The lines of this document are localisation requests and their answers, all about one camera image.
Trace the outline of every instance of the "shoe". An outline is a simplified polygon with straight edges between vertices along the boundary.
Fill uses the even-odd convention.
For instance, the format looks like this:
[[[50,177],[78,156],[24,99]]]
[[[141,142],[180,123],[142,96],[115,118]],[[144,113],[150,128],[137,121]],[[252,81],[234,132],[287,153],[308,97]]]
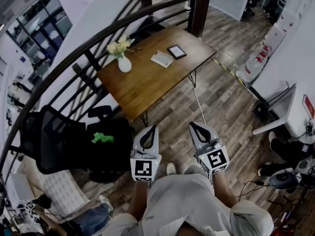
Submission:
[[[271,162],[266,162],[265,163],[265,165],[270,165],[270,164],[272,164]],[[258,170],[258,172],[257,172],[257,174],[258,174],[258,176],[261,176],[261,169],[262,169],[262,167]]]
[[[175,164],[173,163],[168,163],[166,166],[166,174],[169,175],[176,175],[176,168]]]
[[[107,197],[105,197],[104,195],[99,195],[98,198],[101,204],[106,204],[108,206],[108,212],[111,212],[113,210],[113,207]]]
[[[268,139],[269,139],[269,142],[270,142],[270,150],[272,150],[272,149],[271,149],[271,142],[272,142],[273,139],[276,139],[276,138],[277,138],[277,136],[276,136],[275,132],[274,132],[274,131],[271,131],[271,132],[269,133],[269,136],[268,136]]]

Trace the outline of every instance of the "black metal railing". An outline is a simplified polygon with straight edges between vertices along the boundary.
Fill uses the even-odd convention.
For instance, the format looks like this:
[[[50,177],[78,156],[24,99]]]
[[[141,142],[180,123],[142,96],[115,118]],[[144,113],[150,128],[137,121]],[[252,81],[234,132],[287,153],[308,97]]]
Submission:
[[[59,97],[60,95],[72,84],[74,83],[82,74],[86,73],[91,67],[95,71],[99,71],[104,64],[104,60],[108,56],[108,53],[104,48],[100,50],[100,47],[104,41],[106,41],[105,46],[112,42],[113,40],[116,40],[119,36],[121,36],[121,30],[126,29],[131,23],[144,18],[146,16],[152,15],[154,12],[165,9],[167,7],[179,4],[179,3],[184,3],[185,1],[188,0],[167,0],[163,1],[157,4],[149,5],[142,7],[136,12],[127,13],[126,16],[123,18],[119,19],[121,15],[119,15],[114,22],[106,27],[105,29],[101,30],[99,33],[95,34],[92,38],[90,38],[88,41],[80,45],[78,48],[76,48],[73,52],[71,52],[63,61],[61,61],[56,68],[44,79],[44,81],[37,87],[37,89],[33,92],[31,95],[30,99],[18,115],[17,119],[15,120],[11,131],[5,141],[5,144],[3,146],[2,154],[0,157],[0,170],[1,170],[1,177],[2,179],[7,179],[7,175],[3,176],[3,166],[5,163],[5,160],[7,158],[8,152],[12,150],[12,142],[19,131],[22,122],[26,115],[32,111],[33,107],[35,104],[40,100],[42,94],[48,89],[48,87],[66,70],[66,69],[71,69],[71,66],[76,63],[76,61],[80,57],[86,57],[89,63],[81,69],[81,71],[77,74],[75,74],[57,93],[56,95],[50,100],[48,105],[52,105]],[[195,12],[195,4],[197,7],[197,3],[199,0],[190,0],[190,6],[191,10],[189,13],[189,17],[185,19],[185,22],[188,21],[188,31],[196,36],[200,36],[199,32],[200,29],[203,29],[204,22],[200,20],[200,18],[205,18],[204,14],[199,14]],[[209,0],[200,0],[205,2],[205,10],[203,10],[203,13],[207,13],[207,8],[209,4]],[[145,25],[143,27],[140,27],[138,30],[136,30],[134,33],[130,35],[130,37],[134,37],[135,35],[139,34],[140,32],[146,30],[147,28],[151,27],[154,24],[161,23],[164,20],[167,20],[169,18],[175,17],[177,15],[180,15],[182,13],[185,13],[187,10],[186,9],[181,9],[179,11],[173,12],[165,17],[162,17],[148,25]],[[96,80],[96,75],[92,76],[89,78],[88,81],[86,81],[85,85],[81,86],[66,102],[65,104],[59,109],[59,112],[61,112],[63,109],[65,109],[76,97],[78,94],[83,92],[90,84],[94,83]],[[75,108],[70,110],[68,113],[68,117],[71,117],[73,114],[75,114],[89,99],[91,99],[93,96],[97,94],[96,100],[83,112],[80,113],[79,116],[76,118],[77,121],[81,120],[87,112],[93,108],[104,96],[108,94],[107,90],[104,89],[101,86],[98,86],[93,90],[91,93],[89,93]],[[7,171],[8,174],[10,174],[11,168],[13,166],[13,162],[9,166],[9,170]]]

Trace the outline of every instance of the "floor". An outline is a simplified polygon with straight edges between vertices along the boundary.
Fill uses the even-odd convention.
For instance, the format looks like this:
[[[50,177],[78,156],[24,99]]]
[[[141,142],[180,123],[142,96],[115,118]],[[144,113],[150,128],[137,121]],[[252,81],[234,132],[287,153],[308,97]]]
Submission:
[[[168,8],[162,14],[172,9],[174,8]],[[202,40],[218,51],[214,58],[231,70],[237,69],[246,61],[271,26],[261,9],[255,8],[254,11],[255,15],[249,20],[238,22],[219,10],[209,7]],[[172,20],[177,22],[183,17],[185,15]],[[227,147],[230,165],[225,174],[233,193],[238,196],[247,181],[258,179],[257,170],[262,164],[270,159],[279,160],[269,150],[267,134],[252,135],[254,129],[263,125],[252,113],[256,100],[246,88],[212,60],[197,71],[196,93],[207,124],[218,132]],[[188,123],[202,122],[202,117],[189,79],[182,81],[151,107],[148,115],[150,124],[156,124],[159,128],[162,171],[165,170],[168,162],[174,162],[179,173],[183,173],[192,164],[197,165],[193,158],[195,149],[190,138]],[[132,126],[136,132],[144,128],[140,119],[134,121]],[[128,173],[119,179],[114,188],[104,193],[114,207],[114,217],[127,210],[133,186],[134,181]],[[249,183],[243,193],[256,188],[254,183]],[[299,197],[301,192],[302,190],[295,191],[291,198]],[[263,187],[242,198],[267,209],[275,218],[281,208],[272,205],[268,200],[283,202],[283,195],[290,196],[285,191]],[[313,211],[310,211],[309,215],[309,218],[315,217]],[[305,232],[303,225],[300,231]]]

